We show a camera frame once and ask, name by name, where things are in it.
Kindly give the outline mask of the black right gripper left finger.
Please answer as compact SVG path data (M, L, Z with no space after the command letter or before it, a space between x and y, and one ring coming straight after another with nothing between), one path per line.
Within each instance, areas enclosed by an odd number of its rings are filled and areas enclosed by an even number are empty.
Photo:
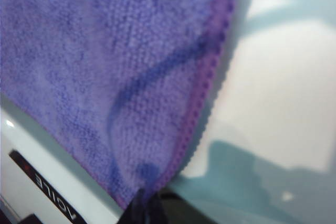
M158 221L158 194L145 199L144 189L139 189L119 219L119 224L152 223Z

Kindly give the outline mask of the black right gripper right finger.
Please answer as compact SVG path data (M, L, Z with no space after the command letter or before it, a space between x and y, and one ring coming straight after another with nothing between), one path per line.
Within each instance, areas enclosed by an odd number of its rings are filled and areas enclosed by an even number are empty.
M160 194L169 223L206 224L210 219L177 194Z

